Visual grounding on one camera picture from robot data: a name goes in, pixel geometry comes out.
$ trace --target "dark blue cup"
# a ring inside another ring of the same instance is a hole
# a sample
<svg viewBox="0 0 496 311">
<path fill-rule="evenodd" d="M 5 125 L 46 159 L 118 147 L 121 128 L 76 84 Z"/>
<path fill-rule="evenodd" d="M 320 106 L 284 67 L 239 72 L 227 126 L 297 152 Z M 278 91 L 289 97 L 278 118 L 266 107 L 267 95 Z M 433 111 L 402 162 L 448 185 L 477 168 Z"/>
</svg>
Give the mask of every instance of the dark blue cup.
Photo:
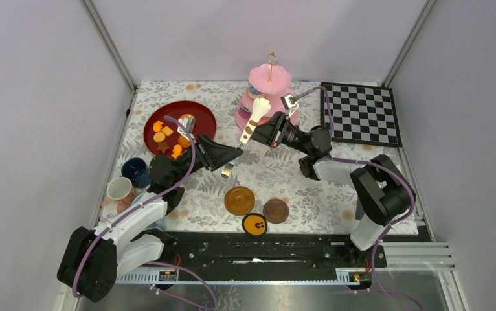
<svg viewBox="0 0 496 311">
<path fill-rule="evenodd" d="M 132 157 L 123 164 L 122 175 L 136 188 L 145 188 L 150 183 L 147 163 L 138 157 Z"/>
</svg>

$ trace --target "round red tray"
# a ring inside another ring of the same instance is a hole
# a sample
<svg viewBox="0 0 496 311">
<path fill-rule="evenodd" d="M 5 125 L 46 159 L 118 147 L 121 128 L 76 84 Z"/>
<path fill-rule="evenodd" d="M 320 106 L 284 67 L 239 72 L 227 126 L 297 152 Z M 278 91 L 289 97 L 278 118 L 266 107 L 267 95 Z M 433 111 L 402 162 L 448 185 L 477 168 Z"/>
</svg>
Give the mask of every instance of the round red tray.
<svg viewBox="0 0 496 311">
<path fill-rule="evenodd" d="M 153 140 L 153 136 L 155 135 L 155 132 L 153 131 L 153 124 L 157 121 L 161 121 L 164 123 L 163 127 L 167 126 L 174 131 L 174 133 L 167 137 L 164 141 L 169 147 L 164 154 L 170 156 L 172 155 L 172 148 L 177 144 L 179 133 L 177 132 L 177 125 L 173 122 L 166 121 L 164 116 L 169 115 L 172 118 L 179 119 L 184 114 L 191 114 L 195 117 L 196 122 L 192 132 L 195 136 L 205 134 L 211 139 L 214 138 L 218 125 L 216 124 L 214 114 L 206 106 L 187 100 L 173 102 L 160 107 L 157 111 L 155 111 L 147 120 L 145 129 L 143 129 L 143 140 L 145 141 L 145 146 L 147 146 L 147 149 L 153 155 L 157 156 L 159 154 L 163 154 L 158 151 L 159 144 Z"/>
</svg>

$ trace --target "white object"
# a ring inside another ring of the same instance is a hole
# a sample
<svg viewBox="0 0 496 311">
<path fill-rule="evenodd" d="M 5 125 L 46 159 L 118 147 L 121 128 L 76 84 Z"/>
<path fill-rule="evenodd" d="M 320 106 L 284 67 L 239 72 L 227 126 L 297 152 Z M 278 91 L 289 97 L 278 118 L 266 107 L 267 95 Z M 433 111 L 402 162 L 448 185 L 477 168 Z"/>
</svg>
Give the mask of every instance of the white object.
<svg viewBox="0 0 496 311">
<path fill-rule="evenodd" d="M 152 192 L 142 193 L 136 196 L 135 199 L 133 199 L 132 205 L 136 205 L 138 202 L 140 203 L 146 202 L 147 200 L 150 200 L 154 196 L 156 196 L 156 194 Z"/>
<path fill-rule="evenodd" d="M 248 143 L 248 140 L 250 140 L 250 137 L 252 136 L 252 133 L 256 129 L 256 126 L 258 126 L 258 123 L 260 122 L 261 118 L 267 114 L 271 110 L 271 104 L 269 101 L 262 97 L 262 98 L 256 98 L 254 100 L 254 106 L 252 107 L 252 115 L 250 115 L 250 119 L 248 120 L 248 123 L 246 123 L 246 127 L 244 128 L 244 131 L 242 132 L 242 135 L 240 135 L 240 142 L 245 144 Z"/>
<path fill-rule="evenodd" d="M 372 247 L 385 227 L 373 222 L 368 215 L 364 215 L 355 231 L 351 232 L 351 241 L 361 251 L 366 251 Z"/>
<path fill-rule="evenodd" d="M 140 201 L 145 202 L 155 196 L 146 193 L 141 196 Z M 103 236 L 104 240 L 112 239 L 117 246 L 117 277 L 124 275 L 145 262 L 158 259 L 163 251 L 163 243 L 156 236 L 144 235 L 134 242 L 130 242 L 137 234 L 154 221 L 166 215 L 168 204 L 158 199 L 128 215 L 116 227 Z M 116 215 L 106 224 L 95 227 L 95 234 L 99 235 L 105 228 L 115 222 L 121 215 Z"/>
<path fill-rule="evenodd" d="M 362 167 L 362 165 L 337 162 L 329 157 L 324 157 L 313 165 L 313 169 L 320 180 L 336 181 L 352 187 L 353 181 L 349 174 L 359 167 Z"/>
<path fill-rule="evenodd" d="M 107 186 L 107 196 L 113 200 L 124 199 L 131 191 L 131 181 L 126 177 L 113 179 Z"/>
<path fill-rule="evenodd" d="M 353 181 L 349 174 L 362 166 L 337 162 L 330 157 L 324 157 L 313 165 L 313 169 L 320 180 L 335 181 L 353 187 Z M 350 238 L 357 248 L 366 251 L 374 245 L 383 230 L 385 227 L 376 224 L 367 215 L 364 215 L 359 225 L 351 232 Z"/>
<path fill-rule="evenodd" d="M 183 125 L 183 127 L 187 130 L 187 132 L 185 133 L 180 126 L 177 127 L 177 132 L 181 136 L 191 140 L 191 137 L 193 136 L 191 133 L 193 132 L 193 129 L 195 127 L 196 119 L 186 116 L 183 118 L 179 118 L 178 121 L 179 123 L 181 123 L 181 125 Z"/>
</svg>

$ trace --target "metal frame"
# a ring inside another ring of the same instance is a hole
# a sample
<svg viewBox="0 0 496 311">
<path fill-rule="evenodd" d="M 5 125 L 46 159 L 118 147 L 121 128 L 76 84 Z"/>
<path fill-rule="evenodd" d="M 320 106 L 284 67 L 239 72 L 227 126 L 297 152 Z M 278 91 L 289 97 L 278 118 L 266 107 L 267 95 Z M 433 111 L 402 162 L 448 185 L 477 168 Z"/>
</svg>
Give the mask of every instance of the metal frame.
<svg viewBox="0 0 496 311">
<path fill-rule="evenodd" d="M 438 271 L 442 291 L 450 310 L 469 311 L 468 302 L 464 297 L 456 271 Z"/>
<path fill-rule="evenodd" d="M 115 165 L 117 164 L 118 161 L 118 153 L 120 152 L 120 146 L 122 146 L 122 140 L 124 139 L 124 136 L 126 135 L 126 126 L 128 125 L 128 122 L 130 121 L 130 111 L 131 108 L 133 107 L 135 100 L 137 99 L 137 91 L 132 92 L 132 96 L 130 98 L 130 103 L 128 104 L 128 108 L 124 111 L 124 120 L 120 124 L 120 131 L 118 133 L 118 138 L 117 141 L 115 142 L 115 147 L 113 149 L 113 160 L 110 162 L 109 167 L 107 167 L 107 174 L 105 177 L 106 181 L 110 181 L 111 178 L 113 177 L 113 172 L 115 171 Z M 103 187 L 100 192 L 99 198 L 101 200 L 105 199 L 106 195 L 106 189 L 107 189 L 107 183 L 105 182 L 103 184 Z M 94 215 L 92 216 L 92 221 L 91 224 L 93 226 L 96 226 L 97 223 L 99 222 L 99 209 L 100 206 L 95 209 Z"/>
<path fill-rule="evenodd" d="M 435 241 L 436 240 L 435 234 L 431 226 L 429 213 L 427 212 L 427 205 L 425 204 L 425 198 L 422 195 L 420 184 L 418 183 L 418 180 L 416 179 L 416 175 L 414 174 L 414 166 L 412 165 L 409 152 L 406 148 L 407 140 L 404 139 L 402 132 L 401 132 L 401 139 L 403 140 L 404 143 L 404 147 L 399 148 L 399 156 L 401 159 L 402 172 L 404 176 L 407 178 L 408 182 L 414 188 L 414 191 L 416 191 L 416 194 L 418 195 L 418 201 L 416 201 L 416 209 L 414 210 L 414 218 L 416 220 L 417 226 L 424 226 L 429 232 L 431 241 Z"/>
<path fill-rule="evenodd" d="M 431 13 L 431 10 L 433 9 L 436 2 L 437 0 L 427 0 L 423 5 L 422 11 L 420 12 L 418 18 L 416 19 L 416 22 L 414 23 L 412 30 L 410 30 L 408 37 L 404 41 L 401 51 L 399 52 L 397 58 L 393 62 L 392 67 L 389 69 L 389 72 L 387 73 L 387 76 L 385 77 L 384 81 L 381 83 L 382 86 L 389 87 L 391 85 L 393 78 L 397 74 L 397 71 L 399 70 L 402 62 L 404 61 L 406 55 L 408 54 L 408 51 L 412 47 L 414 40 L 420 33 L 420 30 L 422 29 L 422 26 L 425 23 L 427 16 L 429 16 L 429 13 Z"/>
<path fill-rule="evenodd" d="M 103 21 L 101 20 L 101 16 L 97 12 L 97 9 L 92 2 L 92 0 L 80 0 L 82 6 L 86 10 L 86 14 L 88 17 L 90 17 L 90 20 L 92 21 L 95 30 L 99 34 L 101 40 L 103 41 L 103 44 L 105 45 L 105 48 L 109 52 L 109 55 L 113 59 L 113 62 L 117 66 L 118 72 L 120 73 L 122 79 L 124 80 L 124 83 L 129 87 L 130 91 L 135 91 L 137 88 L 137 85 L 135 83 L 135 80 L 132 78 L 130 71 L 128 70 L 128 67 L 124 63 L 124 60 L 120 56 L 120 53 L 118 53 L 117 47 L 115 46 L 115 43 L 111 39 L 111 36 L 109 35 L 109 32 L 107 31 L 107 28 L 105 27 L 105 24 L 103 24 Z"/>
</svg>

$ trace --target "gold handle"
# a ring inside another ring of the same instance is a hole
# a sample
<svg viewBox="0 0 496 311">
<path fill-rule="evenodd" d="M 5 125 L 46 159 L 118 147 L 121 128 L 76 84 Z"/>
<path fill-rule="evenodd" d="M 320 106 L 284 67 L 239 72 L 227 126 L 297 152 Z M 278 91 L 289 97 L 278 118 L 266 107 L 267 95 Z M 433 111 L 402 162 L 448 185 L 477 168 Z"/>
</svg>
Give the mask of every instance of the gold handle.
<svg viewBox="0 0 496 311">
<path fill-rule="evenodd" d="M 271 78 L 271 75 L 273 74 L 273 66 L 278 64 L 278 58 L 275 55 L 275 52 L 272 52 L 271 54 L 267 55 L 267 59 L 269 60 L 269 63 L 271 64 L 271 70 L 269 70 L 269 82 L 272 82 L 273 79 Z"/>
</svg>

